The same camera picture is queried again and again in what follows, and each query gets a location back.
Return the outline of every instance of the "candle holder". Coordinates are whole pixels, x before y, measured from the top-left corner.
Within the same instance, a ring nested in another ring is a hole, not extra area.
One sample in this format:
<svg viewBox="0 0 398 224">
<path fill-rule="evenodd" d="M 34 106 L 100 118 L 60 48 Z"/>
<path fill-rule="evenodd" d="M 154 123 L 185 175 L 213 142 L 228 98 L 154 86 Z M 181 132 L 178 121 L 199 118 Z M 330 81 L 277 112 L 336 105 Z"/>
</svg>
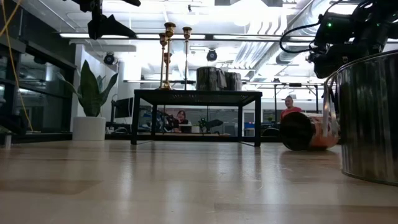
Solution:
<svg viewBox="0 0 398 224">
<path fill-rule="evenodd" d="M 162 65 L 160 66 L 160 87 L 162 88 L 162 84 L 163 84 L 163 61 L 164 61 L 164 50 L 165 50 L 165 46 L 167 45 L 167 41 L 166 41 L 166 34 L 165 33 L 161 33 L 159 34 L 160 37 L 160 44 L 162 46 Z"/>
<path fill-rule="evenodd" d="M 162 87 L 163 90 L 171 90 L 170 83 L 169 83 L 169 67 L 170 67 L 170 58 L 171 58 L 171 40 L 172 36 L 174 35 L 175 32 L 175 24 L 172 22 L 166 22 L 164 24 L 166 28 L 165 36 L 166 36 L 166 41 L 167 41 L 167 56 L 164 54 L 165 57 L 165 63 L 166 63 L 166 78 L 165 78 L 165 83 L 164 86 Z"/>
<path fill-rule="evenodd" d="M 184 27 L 182 28 L 184 32 L 184 38 L 185 38 L 185 85 L 184 85 L 184 90 L 187 90 L 187 73 L 188 73 L 188 43 L 189 43 L 189 38 L 191 37 L 192 33 L 192 28 L 191 27 Z"/>
</svg>

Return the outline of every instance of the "red shirt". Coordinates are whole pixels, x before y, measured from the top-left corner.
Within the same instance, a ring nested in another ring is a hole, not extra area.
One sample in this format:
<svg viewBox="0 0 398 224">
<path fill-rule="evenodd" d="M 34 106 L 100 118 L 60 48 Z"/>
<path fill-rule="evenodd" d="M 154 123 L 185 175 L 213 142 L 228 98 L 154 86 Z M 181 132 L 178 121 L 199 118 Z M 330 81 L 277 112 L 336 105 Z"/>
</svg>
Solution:
<svg viewBox="0 0 398 224">
<path fill-rule="evenodd" d="M 282 114 L 280 114 L 280 119 L 283 119 L 284 116 L 293 113 L 293 112 L 301 112 L 301 108 L 293 107 L 292 109 L 286 109 L 282 111 Z"/>
</svg>

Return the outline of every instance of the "woman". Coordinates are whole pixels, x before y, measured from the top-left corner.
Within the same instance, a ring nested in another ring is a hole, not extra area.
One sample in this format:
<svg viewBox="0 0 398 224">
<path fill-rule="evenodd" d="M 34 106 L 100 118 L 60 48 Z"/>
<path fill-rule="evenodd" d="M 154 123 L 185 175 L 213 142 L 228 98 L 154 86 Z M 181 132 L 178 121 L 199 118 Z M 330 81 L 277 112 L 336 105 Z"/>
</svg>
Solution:
<svg viewBox="0 0 398 224">
<path fill-rule="evenodd" d="M 175 133 L 184 133 L 184 130 L 180 130 L 180 124 L 189 124 L 189 120 L 186 119 L 187 115 L 185 114 L 185 111 L 180 110 L 177 113 L 177 122 L 174 123 L 174 132 Z"/>
<path fill-rule="evenodd" d="M 282 111 L 282 114 L 280 115 L 280 120 L 282 120 L 286 115 L 292 113 L 292 112 L 301 112 L 301 108 L 293 106 L 293 98 L 291 96 L 287 96 L 285 99 L 285 105 L 287 107 L 286 110 Z"/>
</svg>

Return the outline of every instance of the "black table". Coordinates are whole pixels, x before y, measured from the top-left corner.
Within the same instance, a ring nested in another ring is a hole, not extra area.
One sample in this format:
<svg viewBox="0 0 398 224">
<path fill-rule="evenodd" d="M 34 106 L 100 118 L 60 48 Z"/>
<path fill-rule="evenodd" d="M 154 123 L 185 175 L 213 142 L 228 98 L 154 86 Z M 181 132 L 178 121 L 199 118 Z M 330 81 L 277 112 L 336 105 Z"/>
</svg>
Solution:
<svg viewBox="0 0 398 224">
<path fill-rule="evenodd" d="M 243 106 L 255 101 L 254 112 L 254 146 L 261 145 L 261 97 L 259 91 L 195 91 L 195 90 L 134 90 L 134 107 L 132 116 L 131 144 L 136 145 L 137 140 L 172 140 L 172 141 L 243 141 Z M 138 119 L 140 100 L 143 99 L 152 105 L 152 124 L 156 123 L 156 113 L 158 105 L 179 105 L 179 106 L 237 106 L 238 107 L 238 136 L 158 136 L 156 126 L 152 125 L 150 136 L 138 136 Z"/>
</svg>

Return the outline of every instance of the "dark hair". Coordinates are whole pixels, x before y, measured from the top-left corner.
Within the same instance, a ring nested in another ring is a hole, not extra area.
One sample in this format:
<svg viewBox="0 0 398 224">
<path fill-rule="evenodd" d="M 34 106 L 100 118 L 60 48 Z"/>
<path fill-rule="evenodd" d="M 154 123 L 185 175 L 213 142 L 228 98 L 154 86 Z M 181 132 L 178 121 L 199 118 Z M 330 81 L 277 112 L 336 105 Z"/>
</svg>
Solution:
<svg viewBox="0 0 398 224">
<path fill-rule="evenodd" d="M 179 115 L 180 113 L 184 114 L 184 119 L 187 118 L 187 115 L 185 114 L 185 111 L 180 110 L 180 111 L 177 113 L 177 115 Z"/>
</svg>

